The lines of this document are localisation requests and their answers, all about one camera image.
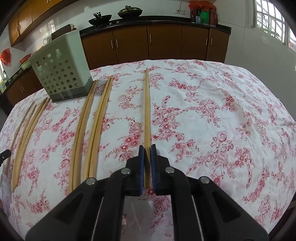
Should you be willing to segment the red plastic bag on wall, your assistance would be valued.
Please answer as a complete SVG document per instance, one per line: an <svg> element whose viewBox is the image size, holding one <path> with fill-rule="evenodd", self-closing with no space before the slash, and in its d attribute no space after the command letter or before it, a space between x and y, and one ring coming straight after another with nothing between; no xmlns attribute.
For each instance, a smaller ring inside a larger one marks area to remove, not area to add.
<svg viewBox="0 0 296 241"><path fill-rule="evenodd" d="M10 48L6 48L1 52L1 61L5 66L11 66L11 51Z"/></svg>

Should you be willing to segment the black wok with lid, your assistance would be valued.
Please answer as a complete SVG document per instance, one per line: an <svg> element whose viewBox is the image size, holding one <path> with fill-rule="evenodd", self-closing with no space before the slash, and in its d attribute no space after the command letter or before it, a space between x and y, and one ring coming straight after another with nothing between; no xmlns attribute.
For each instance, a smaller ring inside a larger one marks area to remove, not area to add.
<svg viewBox="0 0 296 241"><path fill-rule="evenodd" d="M135 6L126 5L124 9L121 9L118 16L122 19L133 19L137 18L142 14L142 9Z"/></svg>

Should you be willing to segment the white wall socket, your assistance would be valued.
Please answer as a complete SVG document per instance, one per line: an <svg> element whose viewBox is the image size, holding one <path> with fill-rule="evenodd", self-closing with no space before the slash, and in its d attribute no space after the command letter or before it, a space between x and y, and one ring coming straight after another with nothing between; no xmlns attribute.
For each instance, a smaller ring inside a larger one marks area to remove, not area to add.
<svg viewBox="0 0 296 241"><path fill-rule="evenodd" d="M175 9L175 14L185 15L185 10L183 10L183 9Z"/></svg>

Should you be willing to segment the green perforated utensil holder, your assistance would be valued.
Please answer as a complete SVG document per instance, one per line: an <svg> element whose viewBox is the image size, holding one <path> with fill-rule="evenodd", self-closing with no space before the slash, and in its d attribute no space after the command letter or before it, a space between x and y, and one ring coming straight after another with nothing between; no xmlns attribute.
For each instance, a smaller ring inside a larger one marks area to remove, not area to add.
<svg viewBox="0 0 296 241"><path fill-rule="evenodd" d="M77 30L51 41L29 62L53 102L86 96L93 84Z"/></svg>

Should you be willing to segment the brown lower kitchen cabinets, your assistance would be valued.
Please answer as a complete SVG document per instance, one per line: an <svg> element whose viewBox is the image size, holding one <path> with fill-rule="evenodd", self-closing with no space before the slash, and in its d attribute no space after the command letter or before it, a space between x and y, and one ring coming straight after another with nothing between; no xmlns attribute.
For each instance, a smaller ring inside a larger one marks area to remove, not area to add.
<svg viewBox="0 0 296 241"><path fill-rule="evenodd" d="M188 21L143 20L89 27L78 32L89 70L93 70L143 60L224 62L231 28ZM45 91L30 66L1 92L1 109L10 113L18 102L39 90Z"/></svg>

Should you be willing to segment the green and red basins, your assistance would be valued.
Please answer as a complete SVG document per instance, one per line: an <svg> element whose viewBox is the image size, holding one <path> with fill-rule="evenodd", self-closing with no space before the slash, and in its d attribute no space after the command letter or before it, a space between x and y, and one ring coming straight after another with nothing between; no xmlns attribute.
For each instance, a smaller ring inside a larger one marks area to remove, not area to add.
<svg viewBox="0 0 296 241"><path fill-rule="evenodd" d="M31 54L27 54L25 57L23 57L21 60L20 60L20 68L22 70L26 70L27 68L29 68L31 66L31 63L29 61L29 58L31 57Z"/></svg>

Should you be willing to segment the red and green thermos group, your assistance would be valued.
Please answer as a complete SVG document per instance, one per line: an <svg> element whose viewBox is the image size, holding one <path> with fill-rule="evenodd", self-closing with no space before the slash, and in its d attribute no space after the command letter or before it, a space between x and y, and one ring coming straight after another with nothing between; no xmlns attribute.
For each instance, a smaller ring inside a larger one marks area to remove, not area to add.
<svg viewBox="0 0 296 241"><path fill-rule="evenodd" d="M190 19L196 24L216 27L217 8L210 1L189 1Z"/></svg>

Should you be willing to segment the brown upper wall cabinets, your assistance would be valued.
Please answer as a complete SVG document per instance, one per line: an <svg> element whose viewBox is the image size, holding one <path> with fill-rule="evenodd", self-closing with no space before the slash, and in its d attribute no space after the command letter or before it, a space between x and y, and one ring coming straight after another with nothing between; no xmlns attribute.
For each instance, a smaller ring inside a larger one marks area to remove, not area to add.
<svg viewBox="0 0 296 241"><path fill-rule="evenodd" d="M11 47L22 42L44 20L78 0L25 1L9 21Z"/></svg>

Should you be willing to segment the window with white grille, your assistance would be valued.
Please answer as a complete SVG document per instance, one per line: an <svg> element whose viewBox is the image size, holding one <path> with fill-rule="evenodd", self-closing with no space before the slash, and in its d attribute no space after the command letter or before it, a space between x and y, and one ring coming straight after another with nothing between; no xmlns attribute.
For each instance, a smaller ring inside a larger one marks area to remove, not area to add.
<svg viewBox="0 0 296 241"><path fill-rule="evenodd" d="M295 52L295 34L277 7L267 0L251 3L251 27L257 29Z"/></svg>

